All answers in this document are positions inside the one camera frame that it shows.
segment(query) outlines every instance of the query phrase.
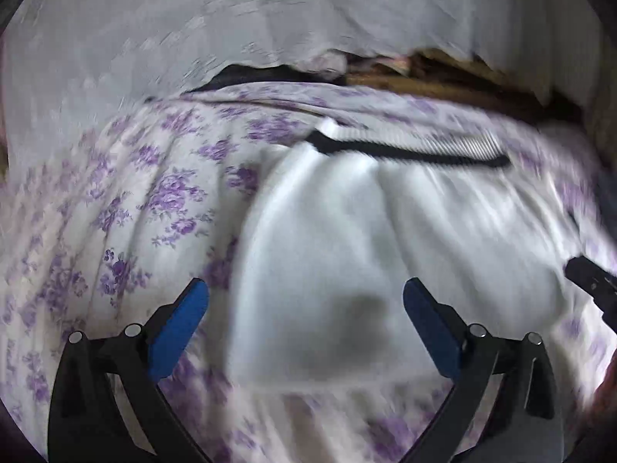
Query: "black clamp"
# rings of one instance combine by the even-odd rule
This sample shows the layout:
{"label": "black clamp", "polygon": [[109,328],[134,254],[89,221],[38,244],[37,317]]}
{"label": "black clamp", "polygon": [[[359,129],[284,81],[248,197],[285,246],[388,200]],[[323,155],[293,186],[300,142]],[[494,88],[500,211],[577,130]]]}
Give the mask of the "black clamp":
{"label": "black clamp", "polygon": [[[207,299],[206,284],[194,279],[144,326],[134,323],[102,340],[79,331],[70,335],[51,398],[51,463],[210,463],[156,386],[171,374]],[[542,338],[530,333],[521,341],[504,340],[480,324],[468,326],[417,278],[405,285],[403,303],[437,369],[454,386],[402,462],[561,463],[561,417]],[[134,445],[107,374],[120,376],[156,455]],[[480,441],[453,457],[493,374],[504,379]]]}
{"label": "black clamp", "polygon": [[[561,463],[563,428],[542,338],[506,340],[468,326],[417,278],[405,285],[403,302],[440,374],[454,385],[402,463]],[[493,374],[504,377],[480,440],[453,457]]]}
{"label": "black clamp", "polygon": [[583,256],[568,261],[565,275],[593,297],[604,313],[602,320],[617,333],[617,278]]}

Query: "purple flower pattern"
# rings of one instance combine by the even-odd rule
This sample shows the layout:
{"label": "purple flower pattern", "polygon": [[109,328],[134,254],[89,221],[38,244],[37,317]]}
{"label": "purple flower pattern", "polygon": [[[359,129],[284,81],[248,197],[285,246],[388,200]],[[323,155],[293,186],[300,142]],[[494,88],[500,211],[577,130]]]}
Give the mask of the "purple flower pattern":
{"label": "purple flower pattern", "polygon": [[34,167],[29,167],[27,173],[26,173],[26,180],[24,181],[24,191],[29,191],[30,189],[32,189],[33,184],[35,183],[36,180],[36,173],[35,173],[35,169]]}
{"label": "purple flower pattern", "polygon": [[15,365],[15,340],[8,340],[6,347],[6,370],[10,374],[15,374],[17,366]]}
{"label": "purple flower pattern", "polygon": [[560,181],[555,183],[557,194],[559,195],[563,206],[567,210],[580,210],[587,212],[592,209],[592,215],[595,216],[595,201],[593,192],[585,183],[574,183]]}
{"label": "purple flower pattern", "polygon": [[387,120],[388,122],[404,123],[406,125],[411,124],[411,118],[406,117],[405,115],[400,115],[398,113],[384,111],[381,112],[379,116],[382,117],[384,120]]}
{"label": "purple flower pattern", "polygon": [[16,274],[17,274],[17,259],[14,259],[13,261],[11,261],[11,263],[8,265],[7,269],[4,272],[4,280],[6,281],[6,283],[10,284],[11,281],[15,278]]}
{"label": "purple flower pattern", "polygon": [[54,318],[59,318],[66,311],[69,297],[82,297],[88,290],[81,272],[73,270],[74,265],[75,258],[68,256],[66,251],[56,253],[41,290],[18,310],[26,331],[32,329],[36,323],[39,303],[43,304]]}
{"label": "purple flower pattern", "polygon": [[308,103],[313,106],[319,106],[320,108],[328,107],[328,101],[326,101],[323,97],[317,97],[316,95],[312,95]]}
{"label": "purple flower pattern", "polygon": [[417,109],[418,111],[425,113],[426,115],[436,115],[437,109],[432,101],[420,98],[420,97],[407,97],[409,106]]}
{"label": "purple flower pattern", "polygon": [[20,424],[24,417],[24,409],[21,404],[17,404],[16,406],[11,407],[8,411],[11,418],[15,421],[16,424]]}
{"label": "purple flower pattern", "polygon": [[242,426],[228,430],[219,436],[206,438],[201,446],[206,454],[211,456],[212,461],[220,463],[246,461],[242,454],[250,454],[256,450],[266,455],[265,448],[257,442],[255,424],[246,418]]}
{"label": "purple flower pattern", "polygon": [[589,354],[598,362],[601,363],[607,356],[609,346],[606,339],[602,336],[596,336],[589,346]]}
{"label": "purple flower pattern", "polygon": [[38,264],[30,260],[30,256],[37,250],[37,247],[42,247],[42,238],[38,233],[30,237],[30,242],[26,248],[26,252],[22,256],[22,275],[28,276],[31,272],[38,270]]}
{"label": "purple flower pattern", "polygon": [[283,144],[290,146],[297,139],[299,120],[293,120],[289,113],[261,117],[248,123],[248,132],[245,139],[263,140],[270,144]]}
{"label": "purple flower pattern", "polygon": [[187,352],[184,352],[172,375],[158,382],[158,387],[185,427],[199,426],[205,408],[201,402],[203,395],[196,381],[199,376],[199,371],[190,361]]}
{"label": "purple flower pattern", "polygon": [[581,320],[579,318],[571,318],[563,324],[563,332],[570,340],[575,340],[581,335]]}
{"label": "purple flower pattern", "polygon": [[214,144],[204,144],[195,153],[205,159],[220,164],[230,153],[238,149],[238,144],[231,143],[231,136],[220,139]]}
{"label": "purple flower pattern", "polygon": [[463,117],[461,115],[450,114],[448,115],[447,120],[454,125],[460,127],[461,129],[463,129],[464,132],[468,134],[480,134],[484,132],[484,129],[478,122],[469,120],[467,117]]}
{"label": "purple flower pattern", "polygon": [[43,218],[42,210],[37,210],[35,213],[32,214],[32,220],[30,221],[30,226],[36,226],[38,223],[41,222],[42,218]]}
{"label": "purple flower pattern", "polygon": [[372,419],[366,426],[375,461],[399,461],[416,439],[416,434],[400,416]]}
{"label": "purple flower pattern", "polygon": [[92,223],[93,226],[100,228],[105,233],[109,233],[110,228],[116,224],[124,226],[127,219],[131,219],[131,214],[125,208],[120,207],[122,202],[130,193],[124,191],[121,195],[116,196],[106,208],[101,210],[98,217]]}
{"label": "purple flower pattern", "polygon": [[66,225],[69,220],[69,215],[71,211],[71,205],[73,202],[70,199],[65,200],[60,207],[58,207],[57,211],[61,214],[64,219],[64,224]]}
{"label": "purple flower pattern", "polygon": [[208,236],[206,230],[197,227],[198,222],[212,223],[214,211],[210,209],[207,213],[192,218],[179,217],[170,226],[165,227],[164,235],[157,235],[152,238],[152,244],[156,247],[160,245],[169,245],[171,248],[176,248],[176,242],[184,235],[195,233],[195,236]]}
{"label": "purple flower pattern", "polygon": [[255,111],[255,108],[246,106],[228,106],[217,111],[217,117],[226,122],[231,122],[238,117],[247,115]]}
{"label": "purple flower pattern", "polygon": [[159,165],[163,159],[162,153],[152,144],[144,144],[131,154],[129,161],[135,165],[137,170]]}
{"label": "purple flower pattern", "polygon": [[238,245],[238,238],[232,238],[225,255],[221,258],[214,254],[214,250],[209,253],[211,261],[206,265],[204,271],[201,274],[201,279],[204,280],[208,287],[214,289],[220,287],[221,289],[229,289],[229,277],[231,276],[231,263],[236,253],[236,247]]}
{"label": "purple flower pattern", "polygon": [[[54,185],[54,191],[55,192],[69,191],[75,185],[75,181],[77,180],[78,176],[79,176],[79,169],[76,165],[73,165],[68,160],[62,161],[62,171],[60,172],[60,175]],[[42,219],[42,211],[40,212],[40,215],[37,215],[37,213],[33,215],[32,223],[36,224],[41,219]]]}
{"label": "purple flower pattern", "polygon": [[189,180],[197,174],[195,170],[173,168],[171,174],[162,176],[153,187],[144,205],[138,207],[149,210],[153,216],[162,219],[172,215],[184,217],[188,212],[186,203],[202,202],[206,192],[198,186],[189,186]]}
{"label": "purple flower pattern", "polygon": [[337,89],[334,92],[339,97],[348,98],[348,97],[368,97],[373,91],[371,89],[362,88],[362,87],[349,87],[346,89]]}
{"label": "purple flower pattern", "polygon": [[152,273],[145,272],[141,268],[136,269],[137,258],[125,255],[124,252],[116,253],[108,248],[103,257],[103,268],[107,273],[101,275],[99,288],[103,294],[112,296],[110,304],[117,308],[124,293],[132,294],[137,287],[145,288]]}
{"label": "purple flower pattern", "polygon": [[231,383],[225,375],[213,367],[203,373],[204,384],[210,393],[211,401],[220,406],[227,403],[227,395],[231,390]]}
{"label": "purple flower pattern", "polygon": [[2,321],[8,325],[13,320],[13,312],[15,311],[15,298],[12,294],[7,294],[4,300],[4,312],[2,312]]}
{"label": "purple flower pattern", "polygon": [[415,399],[414,401],[415,409],[414,410],[421,414],[420,432],[422,432],[425,429],[425,427],[428,426],[428,424],[433,420],[433,418],[435,417],[435,414],[437,413],[437,409],[439,409],[439,406],[443,403],[444,399],[445,399],[445,392],[443,390],[433,390],[431,392],[430,400],[427,400],[422,397]]}
{"label": "purple flower pattern", "polygon": [[125,140],[123,140],[122,145],[130,148],[137,146],[138,143],[140,143],[141,139],[144,137],[144,135],[146,135],[147,130],[147,126],[141,126],[138,131],[135,132],[135,134],[132,134],[130,137],[127,137]]}
{"label": "purple flower pattern", "polygon": [[91,170],[88,177],[88,185],[83,198],[86,204],[98,200],[103,196],[107,189],[107,186],[105,186],[106,179],[109,179],[115,173],[111,155],[92,149],[90,151],[89,160],[91,166],[94,168]]}
{"label": "purple flower pattern", "polygon": [[28,352],[22,360],[30,371],[26,376],[26,388],[32,392],[35,403],[49,403],[49,386],[42,368],[41,356],[36,352]]}
{"label": "purple flower pattern", "polygon": [[257,192],[257,171],[248,167],[227,167],[227,187],[238,188],[246,196],[253,196]]}
{"label": "purple flower pattern", "polygon": [[[298,87],[292,83],[283,86],[283,88],[288,91],[298,91]],[[230,89],[234,92],[236,99],[239,101],[247,100],[248,98],[259,98],[269,95],[274,96],[281,92],[281,86],[278,83],[258,84],[249,87],[246,85],[241,85],[237,88],[232,87]]]}
{"label": "purple flower pattern", "polygon": [[81,137],[79,138],[79,143],[77,143],[80,148],[91,148],[96,140],[96,133],[94,129],[86,130]]}
{"label": "purple flower pattern", "polygon": [[60,343],[59,347],[51,350],[52,357],[60,359],[62,350],[69,336],[75,331],[83,330],[86,322],[82,318],[73,318],[72,320],[63,320],[60,324]]}
{"label": "purple flower pattern", "polygon": [[107,129],[107,134],[111,137],[121,135],[128,128],[131,122],[131,117],[118,118],[112,122],[112,125],[109,126],[109,129]]}
{"label": "purple flower pattern", "polygon": [[203,118],[193,108],[188,111],[184,110],[168,114],[165,121],[161,124],[161,128],[181,137],[199,132],[202,128],[202,122]]}
{"label": "purple flower pattern", "polygon": [[534,173],[536,176],[542,174],[542,164],[538,162],[532,155],[520,152],[516,155],[518,157],[518,161],[521,164],[521,167],[526,171]]}

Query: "white blanket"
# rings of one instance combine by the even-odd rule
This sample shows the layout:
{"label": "white blanket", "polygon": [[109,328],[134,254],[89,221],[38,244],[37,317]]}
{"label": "white blanket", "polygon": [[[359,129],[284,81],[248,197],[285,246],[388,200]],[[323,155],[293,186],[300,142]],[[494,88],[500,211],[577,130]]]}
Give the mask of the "white blanket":
{"label": "white blanket", "polygon": [[[486,137],[386,128],[370,137],[331,120],[319,130],[435,158],[505,154]],[[586,299],[563,275],[580,251],[555,190],[525,171],[298,143],[264,182],[240,237],[228,375],[279,391],[434,377],[403,309],[415,276],[468,323],[549,340]]]}
{"label": "white blanket", "polygon": [[[211,288],[211,306],[160,387],[214,461],[386,462],[406,452],[447,394],[449,384],[436,371],[297,394],[242,387],[226,369],[222,344],[241,315],[229,296],[232,262],[246,213],[271,170],[269,149],[292,146],[324,117],[376,137],[385,129],[420,138],[492,134],[530,181],[529,193],[554,190],[560,199],[550,210],[572,212],[585,254],[617,267],[585,167],[507,118],[328,85],[248,84],[156,100],[0,189],[0,397],[39,451],[46,452],[49,399],[69,333],[101,338],[143,323],[200,276]],[[571,422],[603,379],[616,345],[593,303],[577,301],[552,333]],[[480,409],[465,446],[489,411]]]}

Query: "bedspread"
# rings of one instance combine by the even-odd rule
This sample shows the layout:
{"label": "bedspread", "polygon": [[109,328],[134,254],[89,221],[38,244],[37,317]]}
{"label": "bedspread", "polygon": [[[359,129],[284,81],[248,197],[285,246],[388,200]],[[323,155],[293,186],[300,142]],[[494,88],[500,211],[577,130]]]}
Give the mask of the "bedspread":
{"label": "bedspread", "polygon": [[[234,252],[268,172],[263,149],[294,144],[326,116],[370,131],[491,133],[515,165],[560,196],[584,253],[617,270],[586,163],[508,118],[323,84],[256,83],[154,99],[0,189],[0,397],[38,451],[46,453],[49,400],[67,336],[80,329],[101,338],[144,322],[194,276],[208,283],[211,306],[159,386],[213,461],[385,462],[408,450],[450,387],[437,372],[422,382],[300,394],[247,391],[221,367]],[[617,345],[592,303],[571,315],[553,332],[569,427]],[[121,385],[115,388],[125,411]],[[464,447],[479,436],[489,401]],[[147,446],[143,434],[133,435]]]}

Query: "metal screw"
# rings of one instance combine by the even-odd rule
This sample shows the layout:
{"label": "metal screw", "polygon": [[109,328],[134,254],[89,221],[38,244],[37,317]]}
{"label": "metal screw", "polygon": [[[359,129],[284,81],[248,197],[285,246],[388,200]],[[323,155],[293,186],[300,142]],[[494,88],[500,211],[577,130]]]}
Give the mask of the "metal screw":
{"label": "metal screw", "polygon": [[534,345],[542,344],[542,337],[538,333],[529,333],[527,335],[527,339],[530,340]]}
{"label": "metal screw", "polygon": [[141,332],[141,325],[138,323],[132,323],[131,325],[127,325],[126,329],[124,329],[124,334],[129,338],[134,338],[135,336],[139,336]]}
{"label": "metal screw", "polygon": [[479,323],[473,323],[469,326],[469,332],[477,338],[483,338],[487,334],[487,330]]}
{"label": "metal screw", "polygon": [[83,337],[82,333],[80,333],[79,331],[75,331],[74,333],[71,333],[71,335],[69,336],[69,343],[72,343],[73,345],[75,343],[79,343],[82,337]]}

